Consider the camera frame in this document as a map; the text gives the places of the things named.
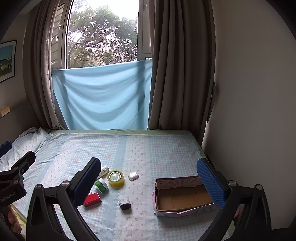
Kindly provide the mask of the person's left hand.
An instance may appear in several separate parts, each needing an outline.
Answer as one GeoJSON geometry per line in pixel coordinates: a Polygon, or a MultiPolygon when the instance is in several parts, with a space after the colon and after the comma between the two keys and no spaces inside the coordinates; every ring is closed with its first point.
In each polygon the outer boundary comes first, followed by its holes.
{"type": "Polygon", "coordinates": [[[11,225],[11,230],[14,233],[20,234],[22,231],[22,227],[17,219],[17,216],[16,216],[14,210],[11,208],[10,205],[7,207],[7,210],[8,210],[8,213],[6,214],[6,218],[8,219],[8,221],[11,225]]]}

